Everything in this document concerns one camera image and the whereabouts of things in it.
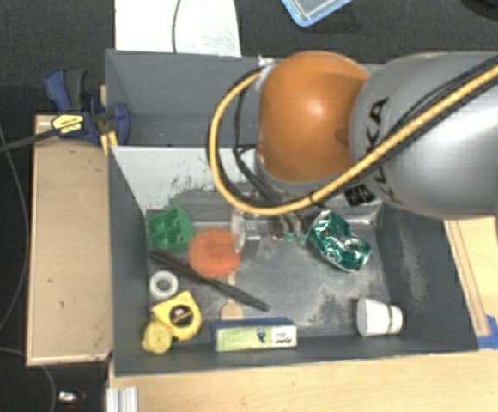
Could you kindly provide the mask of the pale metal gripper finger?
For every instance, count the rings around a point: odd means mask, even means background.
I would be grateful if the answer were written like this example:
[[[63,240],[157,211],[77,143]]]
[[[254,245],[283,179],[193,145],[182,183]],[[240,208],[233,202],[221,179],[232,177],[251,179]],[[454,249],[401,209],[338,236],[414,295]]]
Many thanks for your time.
[[[241,227],[246,224],[252,224],[254,221],[258,220],[259,216],[256,214],[244,212],[240,209],[234,209],[230,217],[230,226]]]
[[[234,236],[235,252],[243,252],[248,243],[256,243],[262,239],[257,227],[231,227],[230,232]]]

